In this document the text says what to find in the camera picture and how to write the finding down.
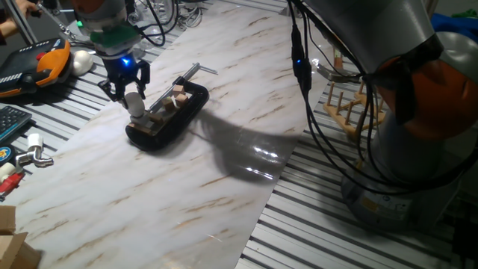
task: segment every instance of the orange object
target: orange object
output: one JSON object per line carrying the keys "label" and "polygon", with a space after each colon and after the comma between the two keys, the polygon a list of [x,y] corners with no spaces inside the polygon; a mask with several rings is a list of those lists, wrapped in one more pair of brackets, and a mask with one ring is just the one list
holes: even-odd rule
{"label": "orange object", "polygon": [[92,13],[98,10],[105,0],[71,0],[73,8],[81,13]]}
{"label": "orange object", "polygon": [[63,49],[56,49],[53,52],[48,52],[40,59],[37,66],[37,72],[42,72],[45,69],[50,69],[51,72],[48,78],[38,81],[37,85],[56,82],[61,71],[63,71],[68,63],[68,58],[70,56],[69,48],[69,42],[65,40],[65,47]]}
{"label": "orange object", "polygon": [[20,91],[20,89],[9,90],[8,92],[0,93],[0,97],[15,96],[17,94],[20,94]]}
{"label": "orange object", "polygon": [[[414,136],[444,140],[461,134],[478,120],[478,85],[445,62],[424,64],[412,73],[412,81],[417,110],[405,127]],[[395,113],[396,92],[377,89]]]}

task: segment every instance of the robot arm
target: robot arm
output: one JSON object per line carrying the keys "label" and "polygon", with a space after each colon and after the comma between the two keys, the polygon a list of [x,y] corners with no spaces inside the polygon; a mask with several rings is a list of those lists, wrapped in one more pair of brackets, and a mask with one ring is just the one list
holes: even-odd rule
{"label": "robot arm", "polygon": [[[422,1],[305,2],[414,136],[443,140],[477,121],[478,46],[460,34],[436,34]],[[293,3],[310,12],[300,1]],[[313,21],[320,29],[320,21]],[[327,29],[322,32],[327,38]]]}
{"label": "robot arm", "polygon": [[145,99],[144,90],[149,83],[149,64],[137,61],[133,46],[141,41],[141,29],[128,21],[134,12],[134,0],[71,0],[80,30],[90,36],[96,54],[103,59],[108,79],[99,87],[114,102],[121,102],[125,108],[125,87],[137,85],[138,93]]}

